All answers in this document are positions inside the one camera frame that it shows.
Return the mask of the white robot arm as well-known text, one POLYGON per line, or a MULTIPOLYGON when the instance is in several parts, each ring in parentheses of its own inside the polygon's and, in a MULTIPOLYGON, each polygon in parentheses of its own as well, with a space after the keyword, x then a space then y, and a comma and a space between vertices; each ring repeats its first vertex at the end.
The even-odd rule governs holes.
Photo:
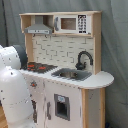
POLYGON ((27 60, 22 46, 0 46, 0 101, 8 128, 36 128, 30 93, 20 72, 27 60))

